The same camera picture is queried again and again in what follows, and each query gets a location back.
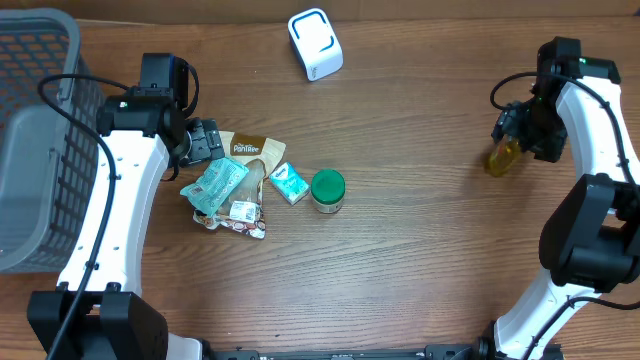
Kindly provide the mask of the yellow oil bottle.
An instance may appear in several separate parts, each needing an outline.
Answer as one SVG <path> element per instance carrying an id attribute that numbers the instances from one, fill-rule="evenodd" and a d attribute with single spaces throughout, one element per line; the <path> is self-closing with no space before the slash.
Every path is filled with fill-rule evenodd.
<path id="1" fill-rule="evenodd" d="M 485 161 L 485 171 L 493 177 L 504 176 L 522 156 L 518 140 L 506 137 L 500 140 Z"/>

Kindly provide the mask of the teal wipes packet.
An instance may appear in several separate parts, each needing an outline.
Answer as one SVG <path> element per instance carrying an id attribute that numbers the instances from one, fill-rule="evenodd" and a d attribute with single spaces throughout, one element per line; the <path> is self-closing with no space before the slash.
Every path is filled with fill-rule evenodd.
<path id="1" fill-rule="evenodd" d="M 249 169 L 228 157 L 213 160 L 195 183 L 182 188 L 180 194 L 205 215 L 214 215 Z"/>

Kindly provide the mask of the brown PaniTree snack pouch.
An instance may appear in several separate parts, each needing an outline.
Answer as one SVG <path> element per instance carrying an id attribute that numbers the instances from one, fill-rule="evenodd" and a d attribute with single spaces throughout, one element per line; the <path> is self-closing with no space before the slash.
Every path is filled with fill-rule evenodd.
<path id="1" fill-rule="evenodd" d="M 262 240 L 266 235 L 263 183 L 283 160 L 286 144 L 268 137 L 221 131 L 225 155 L 248 169 L 214 215 L 194 211 L 193 220 L 209 230 L 228 228 Z"/>

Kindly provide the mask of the teal Kleenex tissue pack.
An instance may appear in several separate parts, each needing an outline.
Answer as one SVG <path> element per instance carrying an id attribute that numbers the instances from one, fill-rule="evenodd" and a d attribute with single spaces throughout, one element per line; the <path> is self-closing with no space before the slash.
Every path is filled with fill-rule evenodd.
<path id="1" fill-rule="evenodd" d="M 290 205 L 295 205 L 310 191 L 310 185 L 289 162 L 276 168 L 270 174 L 269 179 Z"/>

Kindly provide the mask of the green lid jar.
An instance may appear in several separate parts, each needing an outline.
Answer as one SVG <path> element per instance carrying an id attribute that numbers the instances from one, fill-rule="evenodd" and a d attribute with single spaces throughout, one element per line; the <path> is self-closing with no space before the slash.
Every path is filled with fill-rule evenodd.
<path id="1" fill-rule="evenodd" d="M 321 213 L 331 214 L 339 211 L 344 202 L 345 192 L 345 179 L 337 170 L 322 169 L 312 179 L 312 201 Z"/>

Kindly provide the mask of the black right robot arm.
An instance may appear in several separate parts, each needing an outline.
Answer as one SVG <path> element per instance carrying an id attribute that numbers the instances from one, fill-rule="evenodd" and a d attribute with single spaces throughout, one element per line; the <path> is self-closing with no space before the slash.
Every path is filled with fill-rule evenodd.
<path id="1" fill-rule="evenodd" d="M 501 176 L 525 152 L 555 163 L 569 146 L 576 183 L 542 229 L 536 278 L 469 358 L 559 359 L 550 341 L 586 304 L 639 307 L 601 297 L 639 276 L 639 158 L 617 66 L 583 56 L 577 39 L 556 37 L 539 48 L 530 75 L 531 99 L 498 108 L 485 168 Z"/>

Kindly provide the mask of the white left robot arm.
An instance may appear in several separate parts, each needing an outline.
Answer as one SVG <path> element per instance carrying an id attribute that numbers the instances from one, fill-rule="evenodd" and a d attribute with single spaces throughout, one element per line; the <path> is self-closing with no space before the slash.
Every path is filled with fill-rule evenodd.
<path id="1" fill-rule="evenodd" d="M 190 146 L 172 90 L 130 89 L 98 109 L 99 165 L 81 232 L 53 291 L 27 318 L 50 359 L 211 359 L 208 342 L 171 333 L 141 297 L 150 210 Z"/>

